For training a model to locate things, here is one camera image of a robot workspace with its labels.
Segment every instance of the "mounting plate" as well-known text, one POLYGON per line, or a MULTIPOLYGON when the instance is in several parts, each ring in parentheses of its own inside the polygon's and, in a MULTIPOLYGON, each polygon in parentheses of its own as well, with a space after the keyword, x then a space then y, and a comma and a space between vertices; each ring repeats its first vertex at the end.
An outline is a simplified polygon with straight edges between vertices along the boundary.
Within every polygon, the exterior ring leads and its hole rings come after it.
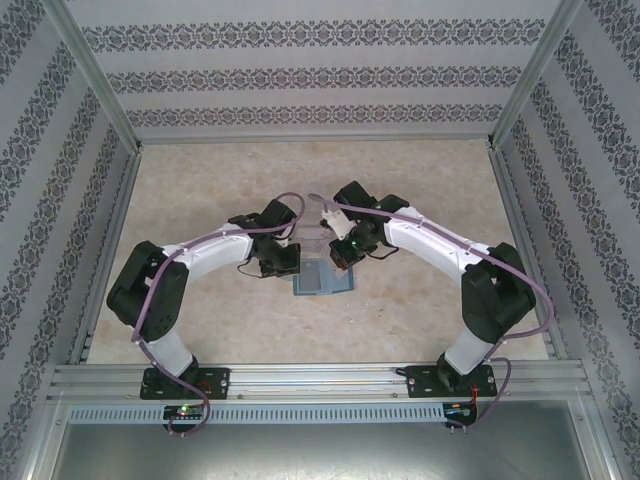
MULTIPOLYGON (((226 400, 229 391, 228 368, 198 368, 193 385, 202 390, 210 400, 226 400)), ((140 386, 142 400, 197 400, 200 397, 169 380, 155 368, 147 368, 140 386)))
POLYGON ((409 398, 471 397, 474 384, 478 397, 495 397, 498 393, 490 365, 477 367, 469 375, 466 385, 453 393, 438 379, 438 367, 435 365, 409 365, 396 369, 396 373, 407 378, 409 398))

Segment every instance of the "beige mat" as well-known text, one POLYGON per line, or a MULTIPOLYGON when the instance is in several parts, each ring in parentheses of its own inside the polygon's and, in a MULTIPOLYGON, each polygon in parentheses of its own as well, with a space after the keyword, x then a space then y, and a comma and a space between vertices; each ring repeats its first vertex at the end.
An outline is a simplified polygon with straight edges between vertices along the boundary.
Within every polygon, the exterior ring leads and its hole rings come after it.
MULTIPOLYGON (((481 140, 154 146, 144 151, 109 286, 140 241, 189 240, 281 192, 330 197, 351 180, 473 240, 513 243, 481 140)), ((309 363, 435 360, 463 327, 459 288, 411 254, 364 261, 355 277, 353 292, 295 297, 290 282, 227 266, 190 286, 177 328, 201 363, 309 363)), ((517 329, 535 325, 530 314, 517 329)), ((103 306, 89 363, 146 363, 130 336, 103 306)), ((539 336, 500 353, 547 357, 539 336)))

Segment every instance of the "purple cable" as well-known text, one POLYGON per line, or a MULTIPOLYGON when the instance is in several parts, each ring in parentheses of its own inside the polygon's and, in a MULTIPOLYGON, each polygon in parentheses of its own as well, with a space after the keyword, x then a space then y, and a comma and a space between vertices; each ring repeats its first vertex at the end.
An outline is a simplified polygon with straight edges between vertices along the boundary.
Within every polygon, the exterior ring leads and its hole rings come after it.
MULTIPOLYGON (((547 295, 547 292, 545 292, 544 289, 540 285, 538 285, 533 279, 529 278, 526 274, 522 273, 520 270, 518 270, 516 268, 513 268, 511 265, 507 265, 506 263, 501 262, 497 258, 493 258, 493 257, 487 255, 484 252, 476 250, 475 248, 472 248, 469 245, 467 245, 466 243, 461 242, 457 238, 449 235, 447 232, 443 232, 439 228, 434 227, 433 225, 431 225, 429 223, 426 223, 426 222, 423 222, 421 220, 417 220, 417 219, 411 218, 411 217, 406 217, 404 215, 398 215, 396 213, 382 212, 380 210, 374 210, 372 208, 362 208, 362 207, 353 207, 351 205, 344 205, 342 203, 334 202, 333 200, 327 200, 326 198, 323 198, 323 197, 321 197, 320 195, 318 195, 316 193, 310 193, 310 194, 307 195, 307 197, 310 200, 313 200, 314 202, 322 203, 325 207, 330 205, 330 206, 337 207, 337 208, 344 209, 344 210, 352 210, 354 212, 368 213, 368 214, 371 214, 371 215, 380 215, 382 217, 395 218, 396 220, 402 220, 402 221, 405 221, 405 222, 413 223, 414 225, 418 225, 420 227, 425 227, 427 230, 432 231, 436 235, 438 235, 438 236, 444 238, 445 240, 453 243, 457 247, 462 248, 464 250, 467 250, 468 252, 470 252, 470 253, 482 258, 483 260, 486 260, 487 262, 492 263, 495 266, 497 266, 499 268, 502 268, 503 270, 506 270, 507 272, 511 273, 512 275, 515 275, 520 280, 522 280, 527 285, 529 285, 533 290, 535 290, 540 295, 542 300, 544 301, 545 308, 547 310, 547 318, 545 319, 545 321, 539 327, 533 328, 533 329, 528 330, 526 332, 512 333, 512 334, 509 334, 509 335, 505 335, 504 337, 502 337, 491 348, 491 350, 489 350, 487 352, 487 354, 484 356, 485 360, 491 361, 491 360, 489 360, 489 357, 491 357, 491 355, 493 355, 493 353, 500 347, 500 345, 505 343, 505 340, 509 340, 511 338, 530 337, 532 335, 536 335, 538 333, 542 333, 542 332, 548 330, 549 327, 551 326, 551 323, 553 322, 553 319, 554 319, 554 315, 553 315, 554 308, 553 308, 553 302, 549 298, 549 295, 547 295)), ((498 401, 500 400, 500 397, 502 397, 502 394, 504 393, 505 389, 507 388, 507 384, 509 383, 509 379, 511 378, 511 362, 505 357, 497 357, 497 358, 495 358, 493 360, 501 360, 501 361, 506 362, 507 363, 507 374, 505 375, 504 382, 502 383, 502 386, 500 387, 500 390, 498 391, 498 394, 493 399, 493 402, 491 402, 491 404, 489 405, 489 407, 487 408, 485 413, 482 415, 482 417, 480 417, 480 419, 477 420, 473 424, 474 426, 478 425, 479 423, 482 423, 487 418, 488 414, 491 413, 491 411, 495 408, 495 406, 497 405, 498 401)), ((449 420, 449 422, 450 423, 454 423, 454 424, 459 423, 459 422, 455 422, 455 421, 451 421, 451 420, 449 420)))
MULTIPOLYGON (((284 225, 280 225, 278 227, 271 227, 271 228, 247 228, 247 229, 228 230, 228 231, 215 231, 207 235, 204 235, 200 238, 197 238, 187 243, 180 250, 177 250, 171 255, 169 255, 167 259, 164 262, 162 262, 162 265, 160 265, 160 268, 158 268, 158 271, 156 272, 156 275, 153 278, 153 281, 151 282, 151 286, 149 287, 147 296, 145 297, 144 303, 142 304, 142 309, 140 310, 140 314, 138 315, 138 320, 136 321, 135 328, 133 329, 133 334, 131 335, 131 341, 140 346, 142 353, 145 354, 145 356, 149 359, 151 364, 155 368, 157 368, 163 375, 173 380, 177 384, 182 385, 184 388, 191 390, 200 398, 202 398, 203 406, 205 407, 205 410, 206 410, 206 413, 202 416, 202 420, 200 421, 200 423, 194 426, 191 430, 187 432, 182 432, 180 434, 180 437, 184 438, 188 435, 194 434, 195 432, 200 430, 205 425, 205 423, 207 423, 207 420, 209 419, 209 415, 211 413, 211 403, 209 402, 207 395, 203 391, 197 389, 193 385, 188 384, 184 380, 181 380, 179 377, 173 375, 166 368, 164 368, 158 362, 158 360, 153 356, 153 353, 151 353, 151 351, 147 348, 145 342, 140 338, 140 330, 142 329, 142 326, 144 325, 144 321, 146 320, 147 312, 149 311, 149 306, 151 305, 151 300, 153 299, 153 295, 155 294, 155 291, 158 288, 158 283, 160 281, 160 278, 162 278, 162 275, 164 274, 165 270, 175 258, 182 255, 183 253, 185 253, 185 251, 189 250, 190 248, 200 245, 201 243, 207 242, 209 240, 213 240, 214 238, 223 237, 223 236, 243 235, 248 233, 274 233, 274 232, 279 232, 281 230, 286 230, 289 227, 295 226, 295 224, 298 223, 298 221, 304 215, 304 210, 305 210, 304 198, 302 197, 302 195, 295 192, 285 192, 278 195, 274 200, 280 200, 283 197, 296 197, 298 200, 300 200, 300 212, 298 212, 296 217, 290 222, 287 222, 284 225)), ((171 429, 173 420, 174 420, 173 418, 170 419, 169 425, 167 426, 169 430, 169 435, 174 434, 174 430, 171 429)))

